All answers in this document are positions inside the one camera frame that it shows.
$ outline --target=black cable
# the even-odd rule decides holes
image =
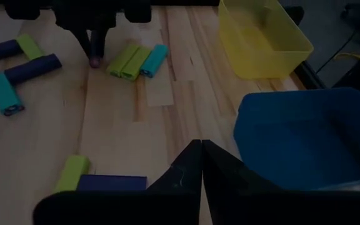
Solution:
[[[345,48],[345,46],[347,46],[347,44],[353,39],[353,37],[355,36],[357,30],[355,29],[354,32],[352,32],[351,36],[347,39],[347,41],[319,68],[317,69],[317,71],[315,72],[316,74],[318,72],[320,72],[328,63],[330,63],[330,61],[333,60],[334,57],[337,56],[338,53],[340,53],[341,50],[343,50]]]

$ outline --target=floor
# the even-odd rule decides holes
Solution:
[[[130,24],[122,14],[117,24],[107,36],[107,61],[128,41],[169,46],[155,78],[129,82],[90,69],[51,11],[36,21],[13,21],[0,9],[0,42],[28,33],[63,65],[16,87],[25,111],[0,115],[0,224],[31,224],[33,207],[52,193],[70,154],[87,156],[90,173],[147,176],[149,184],[192,139],[211,139],[239,157],[232,133],[243,96],[300,87],[292,78],[239,79],[212,7],[155,7],[149,24]],[[0,71],[26,61],[0,61]],[[201,224],[211,224],[202,196]]]
[[[354,29],[347,25],[340,13],[348,3],[360,3],[360,0],[279,0],[283,6],[302,6],[304,19],[299,27],[312,42],[314,52],[307,60],[314,71],[317,71],[351,36]],[[355,38],[341,51],[350,53],[360,50],[360,39]],[[356,63],[356,59],[343,58],[333,60],[317,75],[326,87],[332,87]]]

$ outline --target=wooden table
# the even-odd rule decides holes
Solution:
[[[147,176],[149,184],[192,139],[211,139],[239,157],[233,127],[243,96],[298,89],[291,78],[239,79],[218,39],[213,7],[155,7],[149,24],[119,14],[106,39],[106,61],[128,41],[170,48],[156,77],[136,82],[90,69],[51,11],[14,21],[0,8],[0,42],[21,33],[55,53],[63,68],[17,87],[25,111],[0,114],[0,224],[31,224],[33,207],[51,194],[70,154],[87,156],[90,173]],[[0,61],[0,71],[26,61]],[[210,224],[204,194],[201,207],[201,224]]]

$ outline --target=blue container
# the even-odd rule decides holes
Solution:
[[[143,191],[147,188],[147,177],[82,175],[77,191]]]
[[[244,164],[284,189],[360,183],[360,92],[248,94],[234,128]]]
[[[153,78],[167,54],[168,47],[163,44],[157,44],[141,66],[140,73],[149,78]]]

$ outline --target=yellow plastic bin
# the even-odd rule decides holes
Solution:
[[[227,57],[240,78],[284,78],[313,51],[276,0],[221,0],[219,22]]]

